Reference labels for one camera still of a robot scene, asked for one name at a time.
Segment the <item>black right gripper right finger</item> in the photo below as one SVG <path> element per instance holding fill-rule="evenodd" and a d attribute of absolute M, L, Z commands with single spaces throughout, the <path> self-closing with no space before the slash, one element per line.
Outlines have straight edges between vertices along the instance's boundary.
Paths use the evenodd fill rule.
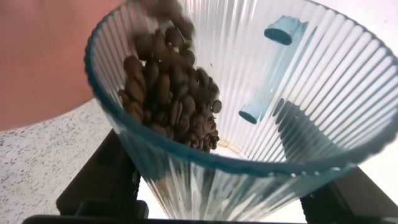
<path fill-rule="evenodd" d="M 397 224 L 397 205 L 359 167 L 300 202 L 309 224 Z"/>

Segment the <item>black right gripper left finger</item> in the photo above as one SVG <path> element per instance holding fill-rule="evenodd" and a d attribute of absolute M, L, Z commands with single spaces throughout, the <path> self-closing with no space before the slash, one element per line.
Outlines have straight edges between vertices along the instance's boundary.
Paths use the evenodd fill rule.
<path fill-rule="evenodd" d="M 147 218 L 147 204 L 137 199 L 141 175 L 112 130 L 60 194 L 61 215 Z"/>

